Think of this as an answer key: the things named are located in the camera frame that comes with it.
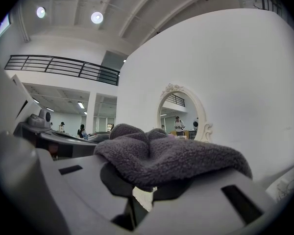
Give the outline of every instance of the white mirror frame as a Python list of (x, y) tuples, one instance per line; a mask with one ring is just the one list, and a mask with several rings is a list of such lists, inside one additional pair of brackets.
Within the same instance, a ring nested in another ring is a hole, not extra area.
[(185, 95), (189, 96), (196, 107), (199, 126), (198, 126), (195, 140), (210, 143), (211, 142), (210, 135), (212, 133), (212, 130), (211, 130), (212, 124), (207, 123), (205, 110), (200, 100), (198, 99), (198, 97), (193, 92), (191, 92), (190, 90), (188, 90), (187, 88), (183, 86), (168, 84), (166, 89), (162, 91), (162, 94), (160, 96), (160, 103), (159, 103), (158, 111), (157, 111), (157, 125), (156, 125), (157, 128), (161, 128), (160, 113), (161, 113), (161, 109), (164, 102), (166, 101), (168, 96), (176, 92), (182, 92)]

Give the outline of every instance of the balcony railing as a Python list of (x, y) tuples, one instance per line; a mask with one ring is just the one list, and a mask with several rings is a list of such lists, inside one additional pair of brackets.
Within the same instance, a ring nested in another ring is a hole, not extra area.
[(91, 79), (102, 83), (118, 85), (120, 72), (102, 65), (76, 59), (43, 56), (11, 55), (6, 70), (37, 71)]
[(185, 101), (183, 98), (176, 96), (174, 94), (168, 96), (168, 98), (166, 99), (166, 101), (173, 103), (173, 104), (177, 104), (180, 106), (184, 106), (185, 107)]

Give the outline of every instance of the gray towel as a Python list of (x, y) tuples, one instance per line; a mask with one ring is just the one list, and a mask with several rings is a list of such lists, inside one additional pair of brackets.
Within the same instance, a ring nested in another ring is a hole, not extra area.
[(95, 154), (103, 155), (136, 186), (158, 186), (228, 167), (252, 178), (240, 152), (212, 143), (172, 140), (162, 129), (145, 133), (131, 125), (118, 124), (110, 140), (96, 146)]

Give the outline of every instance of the person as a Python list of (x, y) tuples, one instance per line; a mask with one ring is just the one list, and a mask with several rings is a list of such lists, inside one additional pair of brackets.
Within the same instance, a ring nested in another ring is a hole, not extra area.
[(184, 125), (184, 122), (182, 120), (180, 120), (179, 117), (175, 118), (174, 127), (175, 127), (175, 130), (176, 130), (176, 135), (177, 136), (183, 136), (184, 135), (185, 125)]
[(85, 131), (85, 125), (81, 124), (80, 125), (80, 129), (77, 131), (77, 135), (81, 138), (81, 139), (88, 139), (88, 135)]
[(58, 130), (59, 132), (65, 132), (64, 131), (64, 122), (61, 122), (61, 124), (59, 125), (59, 130)]

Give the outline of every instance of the window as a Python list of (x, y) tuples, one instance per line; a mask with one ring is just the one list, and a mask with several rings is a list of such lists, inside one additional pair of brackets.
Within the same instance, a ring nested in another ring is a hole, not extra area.
[(10, 25), (9, 14), (7, 14), (5, 18), (3, 19), (3, 21), (0, 23), (0, 36), (8, 28), (9, 25)]

